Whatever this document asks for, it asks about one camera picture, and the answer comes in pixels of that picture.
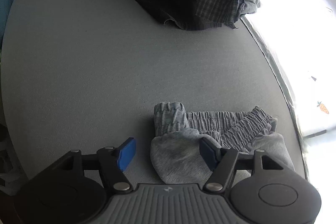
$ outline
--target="ribbed gray panel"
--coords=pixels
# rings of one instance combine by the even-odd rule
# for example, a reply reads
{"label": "ribbed gray panel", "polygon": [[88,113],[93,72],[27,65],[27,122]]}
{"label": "ribbed gray panel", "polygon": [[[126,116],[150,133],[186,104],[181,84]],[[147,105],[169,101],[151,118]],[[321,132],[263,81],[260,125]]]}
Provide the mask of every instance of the ribbed gray panel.
{"label": "ribbed gray panel", "polygon": [[246,224],[225,199],[203,193],[196,184],[140,184],[116,195],[91,224]]}

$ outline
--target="gray carpet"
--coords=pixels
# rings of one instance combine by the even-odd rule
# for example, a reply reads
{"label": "gray carpet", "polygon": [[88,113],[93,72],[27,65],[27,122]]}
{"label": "gray carpet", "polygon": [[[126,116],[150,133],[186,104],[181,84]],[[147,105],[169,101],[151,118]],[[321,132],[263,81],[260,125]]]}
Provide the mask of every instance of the gray carpet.
{"label": "gray carpet", "polygon": [[29,178],[68,150],[94,153],[137,139],[130,181],[159,181],[149,159],[153,108],[248,111],[278,118],[304,176],[291,117],[244,25],[187,32],[159,25],[135,0],[15,0],[1,86],[8,130]]}

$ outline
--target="blue gripper pad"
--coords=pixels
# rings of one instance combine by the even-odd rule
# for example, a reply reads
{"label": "blue gripper pad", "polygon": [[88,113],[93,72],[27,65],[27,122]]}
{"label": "blue gripper pad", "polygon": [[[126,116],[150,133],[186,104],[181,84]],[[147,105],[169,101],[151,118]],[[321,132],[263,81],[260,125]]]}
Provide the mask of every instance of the blue gripper pad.
{"label": "blue gripper pad", "polygon": [[216,159],[216,151],[206,142],[205,138],[201,138],[199,141],[199,153],[209,167],[210,171],[215,170],[219,164],[219,161]]}
{"label": "blue gripper pad", "polygon": [[133,159],[137,149],[134,138],[128,138],[121,146],[119,146],[119,158],[117,164],[119,169],[124,172]]}

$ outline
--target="carrot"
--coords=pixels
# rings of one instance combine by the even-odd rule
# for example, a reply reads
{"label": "carrot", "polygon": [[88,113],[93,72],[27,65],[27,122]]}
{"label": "carrot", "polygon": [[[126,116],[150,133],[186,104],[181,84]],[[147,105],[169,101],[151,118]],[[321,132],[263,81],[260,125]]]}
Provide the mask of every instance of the carrot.
{"label": "carrot", "polygon": [[329,111],[327,110],[327,108],[325,107],[324,104],[322,104],[321,102],[317,101],[317,107],[320,107],[320,110],[322,110],[324,113],[329,114]]}

